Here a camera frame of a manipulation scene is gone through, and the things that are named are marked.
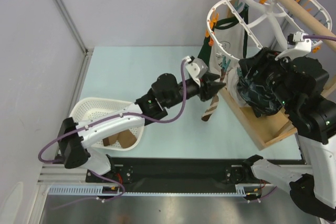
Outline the brown striped sock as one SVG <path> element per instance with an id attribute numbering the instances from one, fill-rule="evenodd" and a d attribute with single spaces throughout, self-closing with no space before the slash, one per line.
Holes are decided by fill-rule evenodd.
<path id="1" fill-rule="evenodd" d="M 224 82 L 225 75 L 226 73 L 221 72 L 220 82 Z M 207 122 L 217 109 L 218 104 L 219 104 L 219 97 L 218 94 L 216 94 L 215 96 L 213 96 L 209 108 L 202 115 L 201 120 Z"/>

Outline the white round clip hanger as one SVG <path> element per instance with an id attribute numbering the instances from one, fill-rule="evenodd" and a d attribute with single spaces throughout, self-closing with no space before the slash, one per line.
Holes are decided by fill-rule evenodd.
<path id="1" fill-rule="evenodd" d="M 265 10 L 270 10 L 273 13 L 281 12 L 280 9 L 276 6 L 276 4 L 271 2 L 270 0 L 254 0 L 254 1 L 262 4 Z M 297 0 L 297 2 L 300 5 L 304 6 L 304 8 L 311 15 L 315 16 L 315 18 L 319 22 L 323 23 L 324 26 L 327 25 L 325 16 L 322 13 L 319 13 L 318 9 L 313 4 L 309 3 L 308 0 Z M 257 18 L 259 18 L 262 15 L 262 12 L 260 11 L 259 8 L 249 7 L 249 5 L 246 3 L 246 0 L 234 0 L 233 6 L 238 11 L 241 19 L 246 24 L 250 24 L 254 22 Z M 212 22 L 210 23 L 210 26 L 213 32 L 214 32 L 214 27 L 216 26 L 216 23 L 219 20 L 226 19 L 226 18 L 233 18 L 238 21 L 238 19 L 234 15 L 228 13 L 227 5 L 219 5 L 215 13 L 213 13 L 211 16 Z M 268 18 L 264 19 L 264 21 L 262 21 L 260 24 L 250 29 L 252 33 L 257 37 L 257 39 L 260 41 L 263 48 L 267 46 L 268 42 L 267 42 L 267 38 L 261 33 L 262 29 L 266 30 L 266 34 L 269 35 L 270 38 L 273 39 L 275 43 L 278 45 L 278 47 L 280 47 L 280 49 L 283 51 L 287 49 L 288 45 L 287 45 L 287 35 L 285 33 L 286 29 L 283 27 L 282 23 L 287 23 L 291 31 L 294 33 L 297 31 L 308 33 L 310 31 L 310 29 L 298 19 L 295 19 L 297 26 L 292 26 L 283 17 L 276 17 L 276 21 L 279 23 L 280 27 L 282 28 L 282 33 L 285 37 L 283 45 L 279 45 L 278 40 L 276 39 L 276 36 L 275 36 L 274 27 Z M 247 45 L 251 45 L 255 49 L 258 49 L 255 43 L 253 42 L 253 40 L 248 36 L 247 32 L 245 31 L 244 46 L 247 46 Z"/>

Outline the brown socks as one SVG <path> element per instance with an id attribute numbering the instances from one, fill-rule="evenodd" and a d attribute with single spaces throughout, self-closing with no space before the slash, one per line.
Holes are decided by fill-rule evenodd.
<path id="1" fill-rule="evenodd" d="M 125 130 L 112 136 L 106 137 L 102 141 L 104 146 L 113 145 L 116 142 L 119 142 L 122 148 L 129 148 L 136 143 L 137 138 L 130 130 Z"/>

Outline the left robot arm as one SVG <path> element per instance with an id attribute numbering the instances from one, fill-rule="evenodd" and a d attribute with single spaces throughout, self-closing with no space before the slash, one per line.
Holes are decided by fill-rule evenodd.
<path id="1" fill-rule="evenodd" d="M 115 168 L 107 156 L 90 150 L 98 141 L 122 131 L 166 123 L 167 109 L 185 105 L 189 98 L 198 96 L 201 101 L 211 99 L 225 84 L 218 82 L 218 75 L 206 72 L 200 79 L 183 79 L 178 83 L 170 73 L 160 75 L 147 94 L 128 107 L 93 120 L 76 122 L 72 117 L 63 120 L 58 145 L 66 169 L 84 167 L 94 171 L 104 182 L 115 178 Z"/>

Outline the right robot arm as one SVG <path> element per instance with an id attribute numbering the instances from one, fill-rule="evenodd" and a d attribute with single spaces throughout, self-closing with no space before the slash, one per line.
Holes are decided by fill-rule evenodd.
<path id="1" fill-rule="evenodd" d="M 316 59 L 281 58 L 268 48 L 238 64 L 241 96 L 261 114 L 264 98 L 284 108 L 312 167 L 311 174 L 301 174 L 254 155 L 244 161 L 243 179 L 270 182 L 303 212 L 335 222 L 335 103 L 322 96 L 328 73 Z"/>

